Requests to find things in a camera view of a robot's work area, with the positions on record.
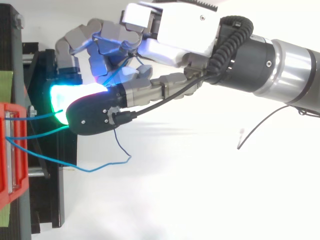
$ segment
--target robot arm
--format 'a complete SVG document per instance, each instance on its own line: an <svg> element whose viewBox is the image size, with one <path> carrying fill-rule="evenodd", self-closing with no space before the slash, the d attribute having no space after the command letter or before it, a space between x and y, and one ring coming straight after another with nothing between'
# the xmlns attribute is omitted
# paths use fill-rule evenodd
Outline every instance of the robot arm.
<svg viewBox="0 0 320 240"><path fill-rule="evenodd" d="M92 75L108 91L74 101L66 111L70 129L79 135L115 129L172 99L192 95L203 82L319 111L320 54L252 31L244 17L220 19L216 7L189 0L130 3L120 24L92 19L71 30L56 44L59 74L77 81L74 55L86 49ZM151 66L126 66L137 54L184 67L184 73L151 80ZM120 112L157 100L162 101L140 112Z"/></svg>

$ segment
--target glowing green object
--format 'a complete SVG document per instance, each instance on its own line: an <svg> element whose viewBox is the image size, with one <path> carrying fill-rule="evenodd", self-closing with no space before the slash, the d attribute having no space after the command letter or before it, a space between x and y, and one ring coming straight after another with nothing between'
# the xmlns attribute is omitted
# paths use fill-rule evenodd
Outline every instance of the glowing green object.
<svg viewBox="0 0 320 240"><path fill-rule="evenodd" d="M108 89L98 83L90 83L87 85L53 85L50 88L52 111L58 112L59 110L63 110L55 114L55 117L60 123L69 125L66 111L70 104L84 96L106 91L108 91Z"/></svg>

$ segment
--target white wall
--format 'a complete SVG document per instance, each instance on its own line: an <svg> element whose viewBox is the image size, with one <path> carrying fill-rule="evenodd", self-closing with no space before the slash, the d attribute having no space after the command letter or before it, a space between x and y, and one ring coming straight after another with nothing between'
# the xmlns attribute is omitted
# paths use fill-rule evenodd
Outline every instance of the white wall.
<svg viewBox="0 0 320 240"><path fill-rule="evenodd" d="M7 2L25 16L24 41L53 48L68 30L91 18L118 22L129 1ZM314 0L229 0L218 12L248 17L256 35L320 52L319 7ZM81 54L80 61L90 82L87 57ZM176 71L156 67L155 77ZM205 84L193 96L121 126L117 132L133 155L130 162L89 174L65 169L65 224L61 229L43 224L33 238L319 239L320 122L287 108L236 149L241 129L247 133L280 106ZM112 132L78 138L79 166L125 159Z"/></svg>

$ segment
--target green tape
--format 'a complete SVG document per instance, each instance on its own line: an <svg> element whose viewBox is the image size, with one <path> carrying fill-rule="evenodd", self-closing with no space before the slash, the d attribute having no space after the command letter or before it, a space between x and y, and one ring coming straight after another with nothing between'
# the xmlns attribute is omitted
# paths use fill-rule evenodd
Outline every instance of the green tape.
<svg viewBox="0 0 320 240"><path fill-rule="evenodd" d="M0 102L11 102L11 89L14 73L12 71L0 71ZM10 204L0 210L0 227L7 228L10 221Z"/></svg>
<svg viewBox="0 0 320 240"><path fill-rule="evenodd" d="M0 227L7 228L9 227L10 220L10 204L7 204L0 210Z"/></svg>
<svg viewBox="0 0 320 240"><path fill-rule="evenodd" d="M0 102L11 102L11 88L14 73L12 71L0 71Z"/></svg>

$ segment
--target blue wire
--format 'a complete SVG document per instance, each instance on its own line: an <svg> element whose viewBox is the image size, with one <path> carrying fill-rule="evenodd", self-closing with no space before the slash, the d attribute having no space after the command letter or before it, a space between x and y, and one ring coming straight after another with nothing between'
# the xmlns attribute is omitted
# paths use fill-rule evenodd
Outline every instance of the blue wire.
<svg viewBox="0 0 320 240"><path fill-rule="evenodd" d="M117 73L128 63L129 59L131 59L132 56L127 57L126 60L119 66L119 68L117 70L114 71L114 73L108 77L107 80L104 81L104 83L102 84L103 86L106 86L108 84L108 82L110 82L111 79L113 79Z"/></svg>
<svg viewBox="0 0 320 240"><path fill-rule="evenodd" d="M47 161L50 161L50 162L53 162L53 163L56 163L56 164L61 164L61 165L65 165L65 166L68 166L68 167L73 167L75 169L78 169L78 170L86 172L86 173L92 173L92 172L98 171L98 170L103 169L103 168L105 168L107 166L110 166L110 165L126 164L132 158L132 156L119 143L116 130L114 130L114 136L115 136L116 142L118 143L119 147L125 152L126 155L128 155L128 159L126 161L121 161L121 162L109 162L107 164L104 164L102 166L99 166L99 167L91 169L91 170L78 167L77 165L74 165L74 164L71 164L71 163L68 163L68 162L65 162L65 161L60 161L60 160L57 160L57 159L54 159L54 158L51 158L51 157L48 157L48 156L43 156L43 155L37 154L37 153L35 153L33 151L29 151L29 150L23 148L22 146L19 146L13 140L11 140L9 137L5 137L5 139L9 143L11 143L13 146L15 146L16 148L20 149L21 151L26 152L26 153L28 153L30 155L33 155L33 156L35 156L37 158L41 158L41 159L44 159L44 160L47 160Z"/></svg>
<svg viewBox="0 0 320 240"><path fill-rule="evenodd" d="M141 65L144 65L144 63L139 59L138 56L135 56L135 58L138 60L138 62L139 62Z"/></svg>
<svg viewBox="0 0 320 240"><path fill-rule="evenodd" d="M46 119L49 117L54 116L55 114L61 113L63 110L59 110L56 112L51 112L45 115L40 115L40 116L35 116L35 117L5 117L5 120L10 120L10 121L25 121L25 120L38 120L38 119Z"/></svg>
<svg viewBox="0 0 320 240"><path fill-rule="evenodd" d="M37 138L42 138L42 137L45 137L45 136L48 136L48 135L51 135L51 134L55 134L59 131L62 131L64 129L68 129L69 126L62 126L62 127L59 127L58 129L55 129L55 130L52 130L52 131L48 131L48 132L45 132L45 133L41 133L41 134L38 134L38 135L33 135L33 136L22 136L22 137L9 137L11 140L25 140L25 139L37 139Z"/></svg>

